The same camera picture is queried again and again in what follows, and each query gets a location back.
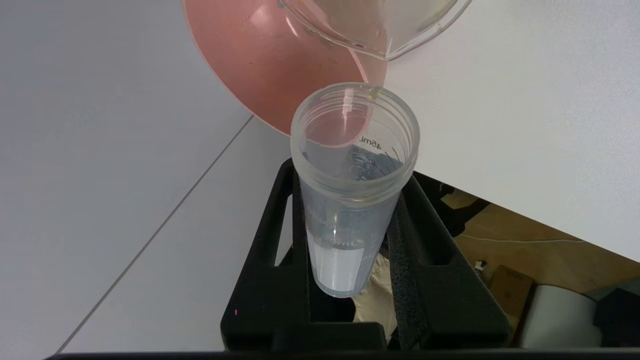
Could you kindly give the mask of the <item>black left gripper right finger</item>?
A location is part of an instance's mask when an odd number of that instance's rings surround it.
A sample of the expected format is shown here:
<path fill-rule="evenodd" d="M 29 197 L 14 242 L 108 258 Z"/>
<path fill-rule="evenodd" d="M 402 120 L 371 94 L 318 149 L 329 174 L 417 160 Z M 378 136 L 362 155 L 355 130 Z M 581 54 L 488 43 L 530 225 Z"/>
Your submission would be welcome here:
<path fill-rule="evenodd" d="M 503 347 L 512 328 L 442 220 L 450 214 L 424 175 L 403 187 L 387 228 L 401 350 Z"/>

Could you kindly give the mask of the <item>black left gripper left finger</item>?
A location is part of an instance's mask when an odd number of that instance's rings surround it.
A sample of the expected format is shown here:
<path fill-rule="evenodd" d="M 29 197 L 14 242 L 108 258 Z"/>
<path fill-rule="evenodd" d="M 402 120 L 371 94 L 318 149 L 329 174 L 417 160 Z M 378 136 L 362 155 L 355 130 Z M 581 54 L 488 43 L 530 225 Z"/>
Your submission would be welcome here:
<path fill-rule="evenodd" d="M 292 204 L 290 262 L 275 264 L 287 202 Z M 300 182 L 293 160 L 279 167 L 253 242 L 221 319 L 226 350 L 262 351 L 281 328 L 310 322 L 309 255 Z"/>

